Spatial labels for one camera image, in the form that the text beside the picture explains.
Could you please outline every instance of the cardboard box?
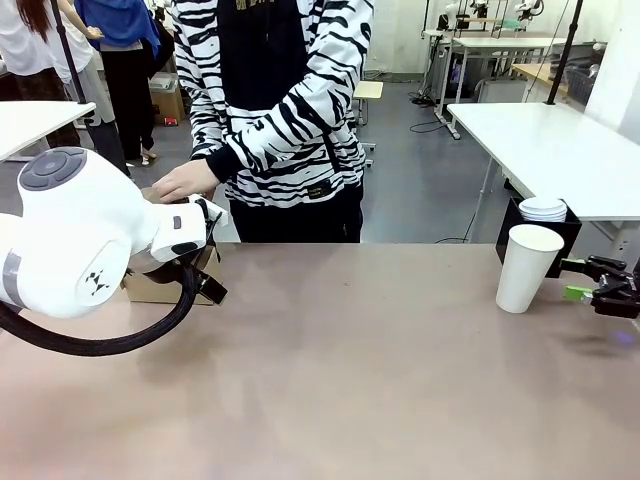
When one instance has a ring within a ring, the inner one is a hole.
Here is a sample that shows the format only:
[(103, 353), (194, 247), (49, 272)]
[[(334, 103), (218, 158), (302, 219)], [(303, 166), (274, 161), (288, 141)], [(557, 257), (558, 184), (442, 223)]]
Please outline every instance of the cardboard box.
[[(213, 247), (207, 247), (197, 267), (204, 273), (221, 282), (220, 262), (218, 253)], [(155, 283), (144, 275), (127, 275), (122, 281), (122, 287), (131, 302), (170, 303), (176, 304), (180, 298), (182, 286), (178, 282)], [(213, 302), (202, 295), (198, 295), (196, 305), (213, 305)]]
[(153, 103), (155, 122), (158, 125), (164, 125), (166, 117), (175, 118), (178, 123), (187, 118), (180, 88), (176, 87), (172, 92), (151, 92), (151, 102)]

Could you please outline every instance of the box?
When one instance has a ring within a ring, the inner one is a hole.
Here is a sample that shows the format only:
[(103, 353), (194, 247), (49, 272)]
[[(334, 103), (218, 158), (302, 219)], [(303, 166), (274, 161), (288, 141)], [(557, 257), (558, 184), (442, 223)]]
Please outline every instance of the box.
[[(215, 248), (207, 247), (197, 267), (204, 273), (220, 282), (220, 262)], [(175, 304), (180, 298), (182, 286), (178, 282), (155, 283), (141, 274), (127, 275), (122, 287), (131, 302), (170, 303)], [(202, 295), (196, 297), (195, 305), (213, 305), (213, 302)]]
[(149, 84), (151, 103), (155, 114), (155, 122), (164, 125), (165, 118), (175, 118), (178, 123), (186, 119), (178, 76), (160, 72)]
[(576, 217), (576, 214), (573, 213), (571, 208), (567, 210), (567, 220), (563, 223), (558, 222), (532, 222), (530, 220), (525, 220), (522, 217), (522, 213), (520, 212), (520, 202), (522, 202), (522, 198), (515, 197), (509, 200), (509, 206), (507, 207), (507, 212), (504, 216), (504, 221), (502, 222), (502, 228), (500, 229), (500, 235), (498, 235), (498, 240), (496, 242), (496, 252), (498, 253), (498, 257), (500, 257), (500, 262), (504, 263), (504, 256), (507, 253), (507, 244), (509, 243), (509, 230), (511, 230), (516, 225), (521, 225), (523, 223), (530, 225), (540, 225), (542, 227), (546, 227), (549, 230), (553, 230), (558, 233), (564, 239), (564, 248), (560, 250), (558, 256), (554, 260), (549, 272), (547, 272), (547, 278), (559, 278), (560, 273), (562, 272), (560, 268), (560, 263), (562, 259), (568, 258), (571, 250), (573, 249), (573, 245), (578, 238), (578, 234), (580, 233), (580, 229), (582, 228), (582, 222)]
[(180, 122), (186, 120), (187, 116), (184, 112), (184, 104), (182, 103), (182, 95), (180, 89), (176, 88), (173, 92), (152, 92), (151, 102), (153, 103), (155, 123), (164, 125), (165, 118), (175, 118)]

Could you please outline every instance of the green object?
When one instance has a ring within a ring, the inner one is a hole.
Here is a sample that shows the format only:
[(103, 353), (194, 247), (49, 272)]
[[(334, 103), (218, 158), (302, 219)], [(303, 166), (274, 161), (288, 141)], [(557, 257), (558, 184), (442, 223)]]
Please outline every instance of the green object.
[(572, 302), (579, 302), (585, 293), (591, 294), (593, 290), (591, 288), (567, 287), (564, 289), (564, 298)]
[(504, 22), (502, 22), (502, 28), (518, 30), (520, 28), (520, 22), (518, 20), (505, 20)]
[(585, 265), (587, 262), (584, 260), (581, 260), (579, 258), (573, 259), (573, 258), (565, 258), (562, 260), (563, 263), (575, 263), (576, 265)]

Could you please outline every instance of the stack of paper cups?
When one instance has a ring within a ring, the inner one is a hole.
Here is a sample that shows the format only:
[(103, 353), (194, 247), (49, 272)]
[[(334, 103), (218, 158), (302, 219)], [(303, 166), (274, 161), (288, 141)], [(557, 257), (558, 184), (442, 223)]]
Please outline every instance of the stack of paper cups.
[(518, 225), (509, 230), (498, 306), (510, 313), (526, 312), (562, 247), (562, 237), (548, 228)]
[(557, 198), (529, 198), (520, 202), (519, 208), (524, 219), (534, 222), (564, 222), (567, 219), (567, 204)]

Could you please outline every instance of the person in blue shirt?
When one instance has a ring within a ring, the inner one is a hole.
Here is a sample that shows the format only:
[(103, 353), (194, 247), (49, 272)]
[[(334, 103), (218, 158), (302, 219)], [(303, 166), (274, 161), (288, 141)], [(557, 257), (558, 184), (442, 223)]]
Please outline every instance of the person in blue shirt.
[(75, 0), (75, 7), (104, 35), (91, 43), (102, 57), (125, 159), (145, 164), (156, 158), (148, 76), (161, 47), (151, 12), (143, 0)]

